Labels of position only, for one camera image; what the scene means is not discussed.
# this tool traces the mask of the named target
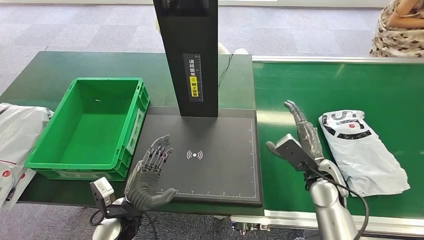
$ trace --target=printed logo on bag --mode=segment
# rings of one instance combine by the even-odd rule
[[[353,130],[357,130],[357,132],[355,132],[355,133],[340,132],[340,133],[338,133],[337,138],[347,139],[347,140],[356,140],[356,139],[362,139],[362,138],[368,137],[372,134],[369,129],[365,130],[365,126],[358,119],[346,119],[346,120],[344,120],[348,114],[350,114],[352,116],[352,118],[357,117],[356,113],[354,113],[353,111],[343,111],[343,112],[341,112],[340,117],[336,117],[336,114],[332,113],[330,117],[331,117],[332,120],[336,121],[335,122],[336,125],[349,124],[348,125],[349,128],[353,129]],[[324,126],[325,130],[327,130],[327,132],[329,132],[331,135],[335,136],[336,130],[328,124],[327,114],[322,115],[321,121],[322,121],[322,125]]]
[[[4,171],[2,174],[3,177],[9,177],[10,175],[11,175],[11,171],[9,170]]]

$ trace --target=green plastic crate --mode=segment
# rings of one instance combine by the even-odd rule
[[[74,79],[25,167],[49,179],[124,181],[149,100],[141,78]]]

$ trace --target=gray carpet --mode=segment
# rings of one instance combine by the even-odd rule
[[[94,211],[74,206],[21,203],[9,212],[0,212],[0,236],[4,236],[0,239],[90,240],[95,228],[89,225],[89,218]],[[152,212],[150,216],[160,240],[294,240],[303,235],[299,230],[281,228],[240,236],[230,228],[228,218],[218,220],[208,215],[159,212]],[[151,226],[143,226],[136,239],[153,240]]]
[[[220,7],[219,41],[262,56],[365,57],[380,9]],[[0,4],[0,94],[38,51],[163,53],[146,5]],[[18,204],[0,213],[0,239],[86,240],[93,209]],[[228,219],[153,213],[161,240],[242,239]],[[293,240],[301,231],[254,232],[246,240]],[[153,239],[150,227],[137,239]]]

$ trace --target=robotic arm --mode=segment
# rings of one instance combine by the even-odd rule
[[[349,192],[339,168],[322,153],[317,129],[292,101],[284,105],[293,114],[300,143],[287,134],[276,144],[268,141],[268,149],[277,157],[288,161],[296,171],[304,172],[305,188],[315,208],[316,220],[322,240],[358,240],[368,223],[368,206],[363,198],[366,215],[358,232],[347,209]]]
[[[156,139],[132,173],[124,190],[125,197],[115,200],[114,190],[105,177],[90,183],[98,211],[90,218],[96,226],[93,240],[131,240],[141,225],[146,211],[169,203],[177,193],[174,188],[157,195],[156,188],[162,167],[173,148],[167,149],[170,136]],[[97,213],[102,214],[99,222],[93,222]]]

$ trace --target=white mailer bag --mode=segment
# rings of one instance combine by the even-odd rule
[[[318,118],[347,185],[362,197],[408,190],[407,173],[364,117],[363,111],[340,110]]]
[[[0,207],[11,209],[35,171],[24,162],[53,112],[45,107],[0,103]]]

